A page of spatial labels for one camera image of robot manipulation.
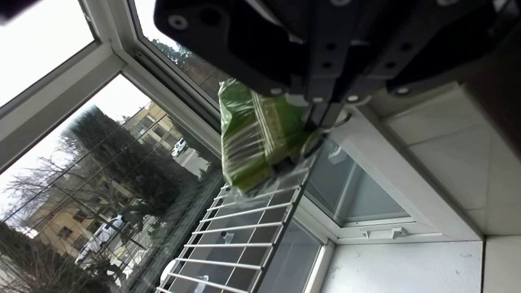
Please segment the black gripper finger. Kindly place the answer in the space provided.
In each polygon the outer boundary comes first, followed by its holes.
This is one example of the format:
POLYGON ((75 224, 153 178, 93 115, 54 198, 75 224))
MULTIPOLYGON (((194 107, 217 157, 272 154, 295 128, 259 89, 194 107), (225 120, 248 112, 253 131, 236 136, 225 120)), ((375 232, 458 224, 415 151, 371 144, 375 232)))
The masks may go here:
POLYGON ((323 129, 331 129, 347 121, 349 113, 342 102, 321 102, 311 107, 310 120, 323 129))

